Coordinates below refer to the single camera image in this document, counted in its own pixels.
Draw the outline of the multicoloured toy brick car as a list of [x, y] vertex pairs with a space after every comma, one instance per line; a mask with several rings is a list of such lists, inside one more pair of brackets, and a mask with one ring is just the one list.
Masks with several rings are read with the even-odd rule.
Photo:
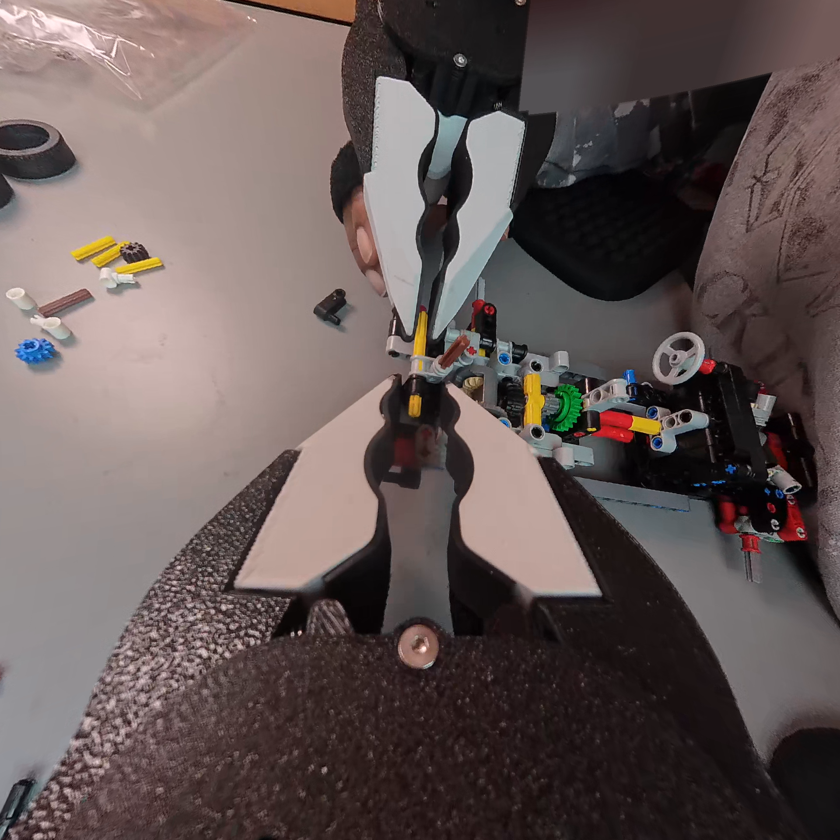
[[[442, 370], [436, 359], [461, 334], [470, 348]], [[571, 371], [568, 355], [535, 354], [497, 334], [497, 308], [471, 303], [469, 326], [453, 322], [429, 335], [426, 356], [413, 359], [396, 311], [386, 341], [392, 357], [410, 363], [385, 480], [419, 488], [424, 468], [445, 466], [439, 420], [451, 384], [528, 444], [565, 469], [594, 464], [586, 447], [609, 440], [625, 452], [631, 487], [707, 500], [720, 532], [739, 538], [746, 579], [759, 583], [761, 547], [808, 540], [798, 496], [816, 493], [812, 448], [797, 416], [773, 417], [775, 396], [735, 364], [712, 359], [693, 332], [668, 336], [654, 352], [654, 382], [633, 370], [611, 380]]]

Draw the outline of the person's right hand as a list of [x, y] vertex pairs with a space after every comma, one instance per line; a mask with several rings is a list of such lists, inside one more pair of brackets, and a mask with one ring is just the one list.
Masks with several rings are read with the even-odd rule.
[[351, 254], [361, 273], [380, 298], [388, 298], [380, 259], [372, 234], [362, 185], [356, 187], [343, 206], [343, 227]]

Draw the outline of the black rubber tire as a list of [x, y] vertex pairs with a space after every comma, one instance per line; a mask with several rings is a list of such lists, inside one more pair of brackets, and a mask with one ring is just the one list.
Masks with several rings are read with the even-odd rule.
[[45, 180], [71, 170], [77, 158], [55, 127], [39, 121], [1, 121], [1, 173]]

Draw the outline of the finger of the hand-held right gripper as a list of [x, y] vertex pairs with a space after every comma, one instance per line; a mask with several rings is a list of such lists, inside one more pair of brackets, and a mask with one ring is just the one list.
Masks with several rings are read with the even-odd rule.
[[411, 82], [377, 78], [364, 202], [386, 292], [405, 339], [412, 338], [417, 317], [423, 271], [419, 231], [428, 210], [424, 178], [437, 127], [436, 111]]
[[526, 132], [524, 118], [494, 111], [467, 123], [453, 166], [454, 209], [444, 228], [444, 263], [429, 334], [440, 336], [467, 300], [512, 220]]

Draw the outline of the person's right forearm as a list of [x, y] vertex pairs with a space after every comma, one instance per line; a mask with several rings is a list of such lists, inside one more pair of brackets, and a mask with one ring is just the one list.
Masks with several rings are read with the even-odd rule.
[[547, 158], [537, 176], [564, 188], [596, 175], [636, 169], [660, 150], [658, 120], [649, 99], [559, 112]]

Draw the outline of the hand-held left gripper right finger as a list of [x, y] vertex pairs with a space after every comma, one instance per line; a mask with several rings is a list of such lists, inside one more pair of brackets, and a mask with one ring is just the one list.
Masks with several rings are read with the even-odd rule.
[[485, 632], [506, 611], [541, 622], [549, 610], [601, 610], [603, 585], [561, 506], [562, 481], [576, 482], [453, 385], [445, 435], [454, 631]]

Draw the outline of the clear plastic bag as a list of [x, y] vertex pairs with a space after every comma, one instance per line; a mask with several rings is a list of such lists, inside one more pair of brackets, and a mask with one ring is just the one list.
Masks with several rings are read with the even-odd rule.
[[2, 79], [95, 77], [153, 107], [256, 26], [245, 7], [217, 1], [2, 1]]

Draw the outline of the black toy connector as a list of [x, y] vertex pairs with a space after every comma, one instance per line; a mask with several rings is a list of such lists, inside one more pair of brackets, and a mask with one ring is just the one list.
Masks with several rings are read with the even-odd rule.
[[340, 328], [349, 311], [349, 306], [345, 289], [339, 287], [316, 304], [313, 314], [318, 320]]

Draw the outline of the grey desk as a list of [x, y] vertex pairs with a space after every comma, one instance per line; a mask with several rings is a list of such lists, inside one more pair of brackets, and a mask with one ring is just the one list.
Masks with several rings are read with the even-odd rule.
[[[252, 35], [150, 111], [95, 77], [2, 79], [2, 119], [52, 124], [78, 159], [14, 183], [2, 294], [96, 295], [67, 314], [58, 361], [33, 367], [14, 347], [36, 331], [2, 299], [2, 796], [49, 775], [193, 534], [402, 369], [329, 200], [346, 28], [248, 13]], [[106, 236], [164, 267], [106, 289], [70, 255]], [[313, 309], [339, 287], [336, 328]]]

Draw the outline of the black toy beam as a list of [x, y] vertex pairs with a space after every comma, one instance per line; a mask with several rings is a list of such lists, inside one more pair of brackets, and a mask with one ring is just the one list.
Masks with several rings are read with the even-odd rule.
[[12, 827], [25, 813], [36, 786], [37, 780], [32, 778], [17, 780], [12, 785], [1, 807], [1, 839], [8, 837]]

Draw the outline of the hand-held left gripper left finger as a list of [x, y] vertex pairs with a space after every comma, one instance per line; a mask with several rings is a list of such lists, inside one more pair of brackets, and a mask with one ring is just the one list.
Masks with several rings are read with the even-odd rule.
[[308, 437], [233, 579], [238, 592], [341, 604], [357, 632], [380, 632], [392, 545], [380, 490], [393, 462], [402, 379], [392, 375]]

